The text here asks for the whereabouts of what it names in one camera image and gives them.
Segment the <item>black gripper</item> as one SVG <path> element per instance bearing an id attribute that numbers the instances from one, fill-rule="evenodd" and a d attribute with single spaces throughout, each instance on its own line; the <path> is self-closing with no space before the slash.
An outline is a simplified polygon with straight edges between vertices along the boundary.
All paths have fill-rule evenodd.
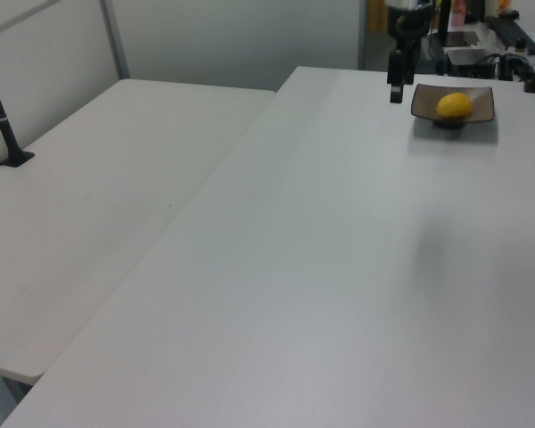
<path id="1" fill-rule="evenodd" d="M 402 103 L 403 86 L 412 85 L 419 61 L 419 42 L 429 31 L 432 7 L 418 5 L 412 9 L 393 8 L 393 37 L 399 49 L 389 55 L 387 84 L 391 86 L 390 102 Z"/>

